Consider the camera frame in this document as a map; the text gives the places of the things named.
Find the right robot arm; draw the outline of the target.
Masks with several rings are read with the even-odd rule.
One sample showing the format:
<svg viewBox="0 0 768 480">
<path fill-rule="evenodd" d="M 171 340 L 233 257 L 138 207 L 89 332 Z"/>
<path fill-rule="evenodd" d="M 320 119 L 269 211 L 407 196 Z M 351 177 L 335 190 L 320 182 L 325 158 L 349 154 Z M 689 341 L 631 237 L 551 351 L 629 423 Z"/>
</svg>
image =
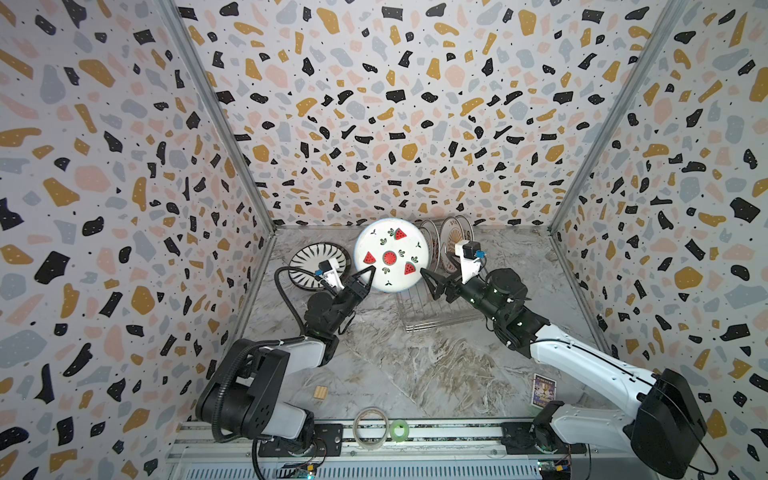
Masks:
<svg viewBox="0 0 768 480">
<path fill-rule="evenodd" d="M 482 313 L 508 350 L 568 374 L 613 406 L 590 409 L 550 401 L 532 425 L 539 441 L 631 452 L 670 479 L 692 470 L 707 425 L 683 375 L 633 366 L 567 334 L 526 306 L 528 289 L 510 268 L 467 281 L 458 273 L 445 277 L 424 269 L 421 275 L 434 299 L 462 299 Z"/>
</svg>

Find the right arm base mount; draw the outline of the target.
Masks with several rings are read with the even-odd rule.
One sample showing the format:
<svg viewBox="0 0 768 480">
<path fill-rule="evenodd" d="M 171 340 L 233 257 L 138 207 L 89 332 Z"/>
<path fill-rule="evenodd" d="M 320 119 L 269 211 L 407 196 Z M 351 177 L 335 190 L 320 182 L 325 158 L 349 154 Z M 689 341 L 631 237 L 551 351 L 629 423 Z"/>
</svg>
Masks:
<svg viewBox="0 0 768 480">
<path fill-rule="evenodd" d="M 508 455 L 587 453 L 585 444 L 566 444 L 550 427 L 535 424 L 532 420 L 502 422 L 500 442 Z"/>
</svg>

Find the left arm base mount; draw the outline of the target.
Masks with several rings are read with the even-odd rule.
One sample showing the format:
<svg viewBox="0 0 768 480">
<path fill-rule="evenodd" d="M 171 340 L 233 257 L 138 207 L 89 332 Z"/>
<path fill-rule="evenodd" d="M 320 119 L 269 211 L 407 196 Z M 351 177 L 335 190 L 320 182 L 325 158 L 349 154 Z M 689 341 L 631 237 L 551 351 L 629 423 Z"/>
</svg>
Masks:
<svg viewBox="0 0 768 480">
<path fill-rule="evenodd" d="M 258 447 L 258 456 L 278 457 L 339 457 L 344 438 L 342 423 L 314 423 L 305 426 L 296 439 L 276 437 Z"/>
</svg>

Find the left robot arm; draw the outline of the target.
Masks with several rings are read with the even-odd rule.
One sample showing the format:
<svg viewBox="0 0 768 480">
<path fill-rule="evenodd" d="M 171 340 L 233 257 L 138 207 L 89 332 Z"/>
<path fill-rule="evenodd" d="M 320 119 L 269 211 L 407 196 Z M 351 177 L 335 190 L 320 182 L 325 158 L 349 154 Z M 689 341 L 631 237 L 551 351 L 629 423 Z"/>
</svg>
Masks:
<svg viewBox="0 0 768 480">
<path fill-rule="evenodd" d="M 288 375 L 330 362 L 339 336 L 370 293 L 376 268 L 369 266 L 350 275 L 339 287 L 324 278 L 326 273 L 321 269 L 314 274 L 323 289 L 310 297 L 303 316 L 289 307 L 298 321 L 299 336 L 262 341 L 241 338 L 218 364 L 195 407 L 196 418 L 211 426 L 215 441 L 275 441 L 295 453 L 313 445 L 314 414 L 279 400 L 283 381 Z"/>
</svg>

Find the watermelon blue rim plate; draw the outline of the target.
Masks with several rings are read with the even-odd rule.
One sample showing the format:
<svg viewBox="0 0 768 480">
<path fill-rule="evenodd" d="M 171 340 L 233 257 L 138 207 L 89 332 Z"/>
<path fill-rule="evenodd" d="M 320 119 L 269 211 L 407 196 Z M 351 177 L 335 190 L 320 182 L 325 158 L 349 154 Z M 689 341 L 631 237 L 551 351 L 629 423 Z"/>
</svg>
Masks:
<svg viewBox="0 0 768 480">
<path fill-rule="evenodd" d="M 377 267 L 374 289 L 399 293 L 422 279 L 420 270 L 429 266 L 429 245 L 416 225 L 387 218 L 372 223 L 359 234 L 352 259 L 358 271 L 368 265 Z"/>
</svg>

